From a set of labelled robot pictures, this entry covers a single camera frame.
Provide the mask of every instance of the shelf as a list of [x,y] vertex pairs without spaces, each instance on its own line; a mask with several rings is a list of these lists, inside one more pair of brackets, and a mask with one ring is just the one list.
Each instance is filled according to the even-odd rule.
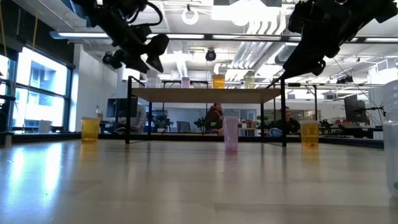
[[132,94],[153,103],[265,103],[280,90],[133,88]]

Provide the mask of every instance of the yellow cup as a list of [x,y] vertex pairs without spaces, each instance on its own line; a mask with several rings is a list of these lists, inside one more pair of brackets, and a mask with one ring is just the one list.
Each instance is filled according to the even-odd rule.
[[304,148],[318,148],[319,144],[319,122],[300,121],[301,145]]
[[211,79],[213,88],[225,88],[225,75],[213,75]]
[[81,118],[81,140],[97,141],[100,130],[99,118]]

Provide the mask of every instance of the wooden floor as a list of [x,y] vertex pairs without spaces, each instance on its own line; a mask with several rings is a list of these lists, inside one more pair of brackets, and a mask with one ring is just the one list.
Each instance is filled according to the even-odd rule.
[[80,141],[0,149],[0,223],[398,223],[384,152]]

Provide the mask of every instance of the computer screen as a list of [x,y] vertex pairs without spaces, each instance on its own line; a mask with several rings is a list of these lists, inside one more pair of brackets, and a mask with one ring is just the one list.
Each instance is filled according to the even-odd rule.
[[346,119],[348,121],[362,123],[368,122],[365,110],[361,111],[361,109],[365,109],[365,102],[361,100],[351,100],[345,98],[344,105],[346,108]]
[[[137,116],[137,97],[131,98],[131,113],[130,116],[135,118]],[[127,99],[108,99],[108,106],[106,107],[106,117],[125,118],[127,116]]]

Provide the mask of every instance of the office chair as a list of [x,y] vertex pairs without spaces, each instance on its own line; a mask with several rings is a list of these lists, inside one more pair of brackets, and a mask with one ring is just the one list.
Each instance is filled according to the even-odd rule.
[[190,133],[191,126],[190,126],[189,122],[177,121],[177,131],[178,131],[178,133]]

